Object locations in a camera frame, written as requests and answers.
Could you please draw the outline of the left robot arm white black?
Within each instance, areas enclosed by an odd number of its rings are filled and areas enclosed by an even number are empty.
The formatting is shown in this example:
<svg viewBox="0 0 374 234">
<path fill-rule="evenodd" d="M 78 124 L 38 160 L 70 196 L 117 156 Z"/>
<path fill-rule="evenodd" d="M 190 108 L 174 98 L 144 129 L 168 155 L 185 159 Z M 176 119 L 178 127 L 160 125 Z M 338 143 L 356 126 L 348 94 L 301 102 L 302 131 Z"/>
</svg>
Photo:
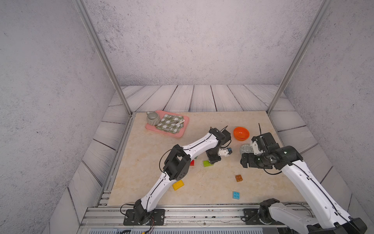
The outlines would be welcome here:
<svg viewBox="0 0 374 234">
<path fill-rule="evenodd" d="M 209 132 L 201 139 L 186 145 L 176 144 L 168 151 L 164 166 L 160 167 L 161 176 L 150 191 L 141 199 L 137 200 L 133 206 L 135 217 L 142 220 L 156 208 L 162 196 L 169 187 L 184 178 L 190 168 L 191 161 L 197 156 L 206 152 L 208 161 L 216 163 L 221 160 L 220 151 L 224 150 L 224 145 L 231 142 L 231 133 L 226 130 L 210 128 Z"/>
</svg>

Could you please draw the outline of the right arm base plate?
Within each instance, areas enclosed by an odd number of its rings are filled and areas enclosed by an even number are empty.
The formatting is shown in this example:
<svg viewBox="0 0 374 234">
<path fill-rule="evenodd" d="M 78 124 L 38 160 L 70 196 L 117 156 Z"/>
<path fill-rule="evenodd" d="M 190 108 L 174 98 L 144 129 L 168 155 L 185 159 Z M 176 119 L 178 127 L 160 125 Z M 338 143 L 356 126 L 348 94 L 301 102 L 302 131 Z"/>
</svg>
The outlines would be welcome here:
<svg viewBox="0 0 374 234">
<path fill-rule="evenodd" d="M 241 217 L 241 220 L 246 225 L 282 225 L 282 223 L 273 219 L 264 221 L 262 218 L 260 218 L 259 209 L 243 209 L 243 216 Z"/>
</svg>

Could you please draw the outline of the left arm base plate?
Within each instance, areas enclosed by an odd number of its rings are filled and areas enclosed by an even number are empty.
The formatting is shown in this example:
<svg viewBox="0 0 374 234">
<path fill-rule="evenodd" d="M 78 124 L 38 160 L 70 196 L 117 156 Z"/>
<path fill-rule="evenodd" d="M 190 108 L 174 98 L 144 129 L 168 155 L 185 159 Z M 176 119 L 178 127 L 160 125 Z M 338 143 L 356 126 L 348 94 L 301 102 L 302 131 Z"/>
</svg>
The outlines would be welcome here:
<svg viewBox="0 0 374 234">
<path fill-rule="evenodd" d="M 155 225 L 162 226 L 165 221 L 165 209 L 155 209 L 151 212 L 144 210 L 128 209 L 123 221 L 124 226 L 144 226 Z"/>
</svg>

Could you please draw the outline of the lime long lego brick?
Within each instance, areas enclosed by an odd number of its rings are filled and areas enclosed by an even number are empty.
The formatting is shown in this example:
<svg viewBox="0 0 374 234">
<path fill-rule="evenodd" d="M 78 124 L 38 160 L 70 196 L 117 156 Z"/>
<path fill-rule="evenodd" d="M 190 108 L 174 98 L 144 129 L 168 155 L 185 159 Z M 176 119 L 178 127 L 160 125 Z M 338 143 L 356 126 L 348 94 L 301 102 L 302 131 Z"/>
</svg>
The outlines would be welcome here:
<svg viewBox="0 0 374 234">
<path fill-rule="evenodd" d="M 213 164 L 210 163 L 208 160 L 205 160 L 205 161 L 203 161 L 203 166 L 204 167 L 209 167 L 209 166 L 213 166 Z"/>
</svg>

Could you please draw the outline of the yellow long lego brick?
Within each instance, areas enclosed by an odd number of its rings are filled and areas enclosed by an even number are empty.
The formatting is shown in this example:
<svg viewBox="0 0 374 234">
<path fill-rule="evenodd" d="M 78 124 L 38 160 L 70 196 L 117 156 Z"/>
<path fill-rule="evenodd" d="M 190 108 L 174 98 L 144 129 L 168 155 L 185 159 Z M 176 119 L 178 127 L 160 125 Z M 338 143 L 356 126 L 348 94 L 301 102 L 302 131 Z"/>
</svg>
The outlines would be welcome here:
<svg viewBox="0 0 374 234">
<path fill-rule="evenodd" d="M 176 181 L 172 187 L 174 191 L 177 191 L 178 189 L 182 188 L 184 186 L 184 182 L 182 180 Z"/>
</svg>

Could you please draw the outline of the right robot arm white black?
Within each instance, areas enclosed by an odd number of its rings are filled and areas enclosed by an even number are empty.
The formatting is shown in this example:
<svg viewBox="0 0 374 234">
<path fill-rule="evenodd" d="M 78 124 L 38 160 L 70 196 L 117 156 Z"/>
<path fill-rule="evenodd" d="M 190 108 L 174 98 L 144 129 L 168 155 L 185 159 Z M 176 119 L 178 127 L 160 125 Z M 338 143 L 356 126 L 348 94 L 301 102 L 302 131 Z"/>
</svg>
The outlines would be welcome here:
<svg viewBox="0 0 374 234">
<path fill-rule="evenodd" d="M 258 219 L 262 224 L 280 222 L 300 234 L 364 234 L 368 228 L 359 217 L 352 217 L 328 194 L 312 174 L 301 154 L 292 146 L 280 147 L 271 133 L 252 138 L 240 147 L 244 168 L 277 169 L 304 197 L 314 217 L 286 207 L 277 199 L 260 203 Z"/>
</svg>

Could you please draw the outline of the brown small lego brick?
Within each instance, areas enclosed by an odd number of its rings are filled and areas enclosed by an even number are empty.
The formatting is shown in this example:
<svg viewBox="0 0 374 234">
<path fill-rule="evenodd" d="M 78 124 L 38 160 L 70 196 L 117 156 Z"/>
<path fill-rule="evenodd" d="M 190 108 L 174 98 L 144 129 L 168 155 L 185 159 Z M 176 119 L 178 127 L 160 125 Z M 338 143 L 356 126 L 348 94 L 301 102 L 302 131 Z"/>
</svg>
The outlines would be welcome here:
<svg viewBox="0 0 374 234">
<path fill-rule="evenodd" d="M 241 175 L 236 175 L 236 176 L 235 176 L 235 179 L 236 179 L 237 182 L 241 182 L 241 181 L 243 181 L 243 178 L 242 178 Z"/>
</svg>

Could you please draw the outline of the cyan small lego brick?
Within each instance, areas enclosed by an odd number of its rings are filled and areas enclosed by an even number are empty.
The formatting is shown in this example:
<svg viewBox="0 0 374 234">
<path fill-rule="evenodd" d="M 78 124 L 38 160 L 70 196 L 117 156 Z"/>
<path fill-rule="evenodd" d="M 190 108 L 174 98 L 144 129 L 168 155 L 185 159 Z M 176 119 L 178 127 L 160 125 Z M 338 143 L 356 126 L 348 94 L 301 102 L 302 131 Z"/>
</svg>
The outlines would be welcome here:
<svg viewBox="0 0 374 234">
<path fill-rule="evenodd" d="M 239 192 L 233 192 L 232 193 L 232 198 L 236 199 L 236 200 L 239 200 L 240 199 L 240 193 Z"/>
</svg>

